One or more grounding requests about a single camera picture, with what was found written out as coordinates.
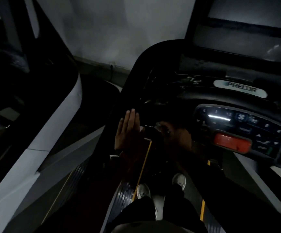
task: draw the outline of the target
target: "hand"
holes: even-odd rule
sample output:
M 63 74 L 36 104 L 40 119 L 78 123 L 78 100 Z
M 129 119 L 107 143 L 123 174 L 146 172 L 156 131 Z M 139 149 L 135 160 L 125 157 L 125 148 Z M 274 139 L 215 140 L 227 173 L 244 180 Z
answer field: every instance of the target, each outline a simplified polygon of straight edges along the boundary
M 164 143 L 170 149 L 192 151 L 191 135 L 185 128 L 176 128 L 169 122 L 160 122 Z
M 135 109 L 132 109 L 131 112 L 128 110 L 125 118 L 121 118 L 119 121 L 115 136 L 115 150 L 123 150 L 124 156 L 135 159 L 136 154 L 142 149 L 144 131 L 145 128 L 140 132 L 139 113 L 135 113 Z

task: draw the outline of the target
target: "wall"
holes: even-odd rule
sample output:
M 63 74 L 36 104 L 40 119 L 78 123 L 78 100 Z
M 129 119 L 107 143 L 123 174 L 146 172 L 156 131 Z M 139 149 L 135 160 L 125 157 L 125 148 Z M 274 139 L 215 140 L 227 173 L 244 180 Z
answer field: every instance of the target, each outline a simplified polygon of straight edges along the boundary
M 72 54 L 131 69 L 155 43 L 182 39 L 195 0 L 38 0 Z

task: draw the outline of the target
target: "white sneaker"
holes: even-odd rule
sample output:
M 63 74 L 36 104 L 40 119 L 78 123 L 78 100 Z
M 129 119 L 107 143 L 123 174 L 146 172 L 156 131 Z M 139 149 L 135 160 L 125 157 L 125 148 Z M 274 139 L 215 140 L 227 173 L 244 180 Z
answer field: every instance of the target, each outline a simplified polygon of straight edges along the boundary
M 138 185 L 136 195 L 138 199 L 141 199 L 144 196 L 151 198 L 149 187 L 145 183 Z
M 186 186 L 186 177 L 184 174 L 181 173 L 177 173 L 175 174 L 175 176 L 172 179 L 172 184 L 179 184 L 182 188 L 182 190 L 184 190 L 185 186 Z

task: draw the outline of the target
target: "black pants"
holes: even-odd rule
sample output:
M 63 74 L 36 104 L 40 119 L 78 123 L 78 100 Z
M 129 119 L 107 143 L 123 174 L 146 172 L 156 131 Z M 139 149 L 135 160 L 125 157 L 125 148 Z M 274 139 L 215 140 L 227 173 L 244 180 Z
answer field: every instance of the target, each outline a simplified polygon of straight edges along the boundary
M 163 220 L 183 227 L 195 233 L 207 233 L 195 208 L 189 200 L 184 198 L 184 192 L 178 184 L 172 185 L 165 196 Z M 151 198 L 145 196 L 135 200 L 106 226 L 106 233 L 110 233 L 116 226 L 124 223 L 155 221 L 155 207 Z

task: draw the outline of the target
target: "treadmill console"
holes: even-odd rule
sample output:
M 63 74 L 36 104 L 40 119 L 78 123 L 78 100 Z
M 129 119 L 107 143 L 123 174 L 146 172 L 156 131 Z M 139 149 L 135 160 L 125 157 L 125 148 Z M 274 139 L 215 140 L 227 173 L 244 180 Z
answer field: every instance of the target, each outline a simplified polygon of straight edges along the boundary
M 193 120 L 199 134 L 217 146 L 273 159 L 281 151 L 281 124 L 262 115 L 229 106 L 201 104 Z

